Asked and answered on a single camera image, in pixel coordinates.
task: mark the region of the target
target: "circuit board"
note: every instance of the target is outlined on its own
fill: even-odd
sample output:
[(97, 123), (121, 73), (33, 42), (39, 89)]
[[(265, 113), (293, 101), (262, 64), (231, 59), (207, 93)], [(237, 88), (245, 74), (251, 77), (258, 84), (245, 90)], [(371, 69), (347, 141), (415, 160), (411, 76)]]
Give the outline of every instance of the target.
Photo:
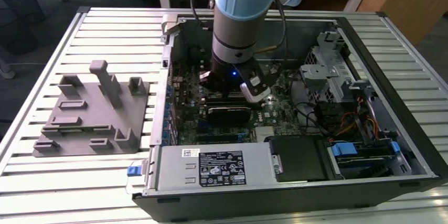
[[(211, 126), (209, 124), (207, 107), (202, 106), (201, 101), (205, 101), (206, 98), (221, 98), (222, 94), (201, 86), (199, 71), (199, 67), (194, 66), (175, 78), (178, 145), (227, 143), (221, 141), (219, 136), (238, 136), (239, 143), (257, 142), (255, 129), (265, 126), (273, 127), (275, 135), (302, 134), (298, 113), (290, 99), (294, 71), (286, 70), (281, 74), (277, 84), (271, 87), (271, 94), (259, 103), (259, 108), (251, 110), (249, 122), (233, 126)], [(210, 137), (211, 141), (199, 141), (209, 136), (213, 136)]]

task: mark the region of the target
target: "orange wire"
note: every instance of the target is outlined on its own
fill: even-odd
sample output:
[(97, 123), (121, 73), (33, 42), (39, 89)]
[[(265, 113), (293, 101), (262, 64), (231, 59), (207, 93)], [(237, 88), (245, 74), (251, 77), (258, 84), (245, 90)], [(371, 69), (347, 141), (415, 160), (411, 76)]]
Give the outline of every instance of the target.
[(345, 126), (345, 119), (346, 119), (346, 116), (347, 116), (347, 115), (351, 115), (351, 114), (355, 114), (355, 112), (347, 112), (347, 113), (343, 115), (343, 118), (342, 118), (342, 126), (341, 126), (341, 128)]
[(367, 120), (370, 120), (373, 122), (373, 124), (374, 124), (374, 135), (375, 135), (377, 139), (379, 139), (379, 125), (378, 125), (379, 123), (370, 116), (367, 117)]

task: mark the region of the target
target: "blue tab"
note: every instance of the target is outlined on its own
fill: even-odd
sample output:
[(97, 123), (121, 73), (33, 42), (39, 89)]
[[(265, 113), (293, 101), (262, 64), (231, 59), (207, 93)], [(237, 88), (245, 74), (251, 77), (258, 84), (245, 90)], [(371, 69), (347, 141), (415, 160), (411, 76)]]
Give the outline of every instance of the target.
[(331, 151), (334, 152), (334, 156), (335, 156), (335, 157), (338, 157), (339, 155), (342, 155), (342, 152), (339, 151), (337, 145), (334, 145), (334, 146), (331, 147)]
[(142, 165), (129, 167), (129, 177), (142, 176)]
[(331, 150), (334, 152), (335, 157), (341, 155), (355, 155), (358, 154), (355, 144), (354, 143), (337, 143)]
[(399, 153), (402, 151), (402, 148), (398, 142), (393, 141), (391, 146), (393, 146), (395, 153)]

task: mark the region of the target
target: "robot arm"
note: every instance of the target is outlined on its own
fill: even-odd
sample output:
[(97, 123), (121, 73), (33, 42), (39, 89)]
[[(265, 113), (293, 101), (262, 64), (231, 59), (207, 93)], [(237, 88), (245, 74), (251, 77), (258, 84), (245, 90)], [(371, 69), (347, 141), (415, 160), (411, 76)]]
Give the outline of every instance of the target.
[(254, 103), (271, 93), (271, 83), (254, 54), (273, 1), (215, 0), (213, 69), (202, 75), (202, 85), (225, 95), (241, 88), (247, 101)]

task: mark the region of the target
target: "white sticker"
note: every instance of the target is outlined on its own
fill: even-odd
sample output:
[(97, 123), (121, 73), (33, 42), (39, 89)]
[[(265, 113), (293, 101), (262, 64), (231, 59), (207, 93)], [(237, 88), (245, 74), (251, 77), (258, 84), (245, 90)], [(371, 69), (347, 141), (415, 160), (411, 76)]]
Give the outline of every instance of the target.
[(199, 157), (201, 149), (182, 149), (183, 157)]
[(237, 175), (234, 176), (234, 179), (245, 179), (245, 175)]
[(261, 77), (258, 77), (258, 76), (255, 76), (255, 77), (251, 79), (251, 84), (253, 84), (253, 86), (259, 85), (261, 82), (262, 82), (262, 80), (261, 80)]

